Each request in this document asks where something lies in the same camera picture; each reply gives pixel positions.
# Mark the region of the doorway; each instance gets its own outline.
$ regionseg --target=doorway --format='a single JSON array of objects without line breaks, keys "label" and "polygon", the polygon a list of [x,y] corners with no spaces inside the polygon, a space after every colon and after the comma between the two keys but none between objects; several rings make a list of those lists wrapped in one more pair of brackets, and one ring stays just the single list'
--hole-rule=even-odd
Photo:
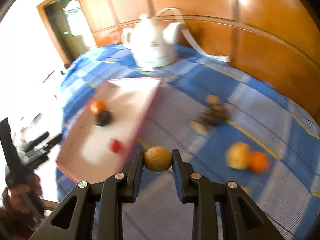
[{"label": "doorway", "polygon": [[96,48],[78,0],[46,0],[38,10],[65,64]]}]

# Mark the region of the red ball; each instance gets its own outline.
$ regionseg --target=red ball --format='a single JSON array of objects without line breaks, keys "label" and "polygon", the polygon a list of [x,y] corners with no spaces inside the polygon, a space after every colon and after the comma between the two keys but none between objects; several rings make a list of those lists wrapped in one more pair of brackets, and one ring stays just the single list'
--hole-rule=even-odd
[{"label": "red ball", "polygon": [[111,151],[114,153],[119,152],[122,149],[122,143],[117,139],[111,139]]}]

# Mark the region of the teapot handle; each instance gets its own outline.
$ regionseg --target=teapot handle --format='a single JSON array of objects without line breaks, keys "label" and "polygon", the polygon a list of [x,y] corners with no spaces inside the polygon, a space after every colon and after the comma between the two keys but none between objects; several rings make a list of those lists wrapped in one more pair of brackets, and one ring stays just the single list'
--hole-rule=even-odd
[{"label": "teapot handle", "polygon": [[127,49],[131,49],[130,43],[128,42],[127,38],[128,38],[128,34],[132,34],[133,29],[131,28],[125,28],[122,31],[122,35],[121,35],[121,41],[123,46],[125,46]]}]

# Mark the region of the small orange ball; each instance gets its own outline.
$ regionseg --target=small orange ball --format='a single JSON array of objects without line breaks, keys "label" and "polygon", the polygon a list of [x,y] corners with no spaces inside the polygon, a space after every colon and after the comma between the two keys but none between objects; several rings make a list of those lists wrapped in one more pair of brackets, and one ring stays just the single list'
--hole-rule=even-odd
[{"label": "small orange ball", "polygon": [[90,110],[94,113],[94,114],[99,114],[101,111],[106,110],[107,106],[103,101],[96,101],[93,100],[90,103]]},{"label": "small orange ball", "polygon": [[270,160],[268,156],[260,152],[252,152],[250,154],[250,165],[249,168],[254,173],[265,172],[269,169]]}]

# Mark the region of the screw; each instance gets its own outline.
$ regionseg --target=screw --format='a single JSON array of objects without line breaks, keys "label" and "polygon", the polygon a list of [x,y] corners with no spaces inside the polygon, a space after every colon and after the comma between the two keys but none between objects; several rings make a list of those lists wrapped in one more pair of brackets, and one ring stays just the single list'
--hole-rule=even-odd
[{"label": "screw", "polygon": [[123,179],[123,178],[124,178],[124,174],[121,173],[121,172],[119,172],[119,173],[117,173],[117,174],[115,175],[115,178],[116,178],[116,179]]},{"label": "screw", "polygon": [[79,188],[85,188],[87,185],[88,185],[88,183],[86,181],[81,181],[78,184]]},{"label": "screw", "polygon": [[228,183],[228,187],[229,187],[229,188],[236,188],[236,187],[238,187],[238,184],[236,184],[234,181],[230,181],[230,182]]},{"label": "screw", "polygon": [[201,174],[199,174],[199,173],[192,173],[192,174],[191,174],[191,178],[193,178],[193,179],[200,179],[200,178],[201,178]]}]

